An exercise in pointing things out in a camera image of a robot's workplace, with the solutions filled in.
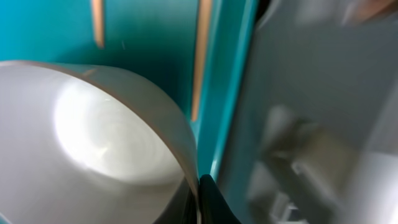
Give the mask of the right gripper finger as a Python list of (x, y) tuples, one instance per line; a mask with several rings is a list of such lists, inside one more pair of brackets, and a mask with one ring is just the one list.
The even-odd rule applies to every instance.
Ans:
[(212, 176), (200, 177), (199, 201), (202, 224), (241, 224), (234, 216)]

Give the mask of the grey metal bowl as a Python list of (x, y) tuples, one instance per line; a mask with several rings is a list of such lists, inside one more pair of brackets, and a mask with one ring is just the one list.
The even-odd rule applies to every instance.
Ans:
[(179, 106), (116, 67), (1, 63), (2, 223), (200, 223)]

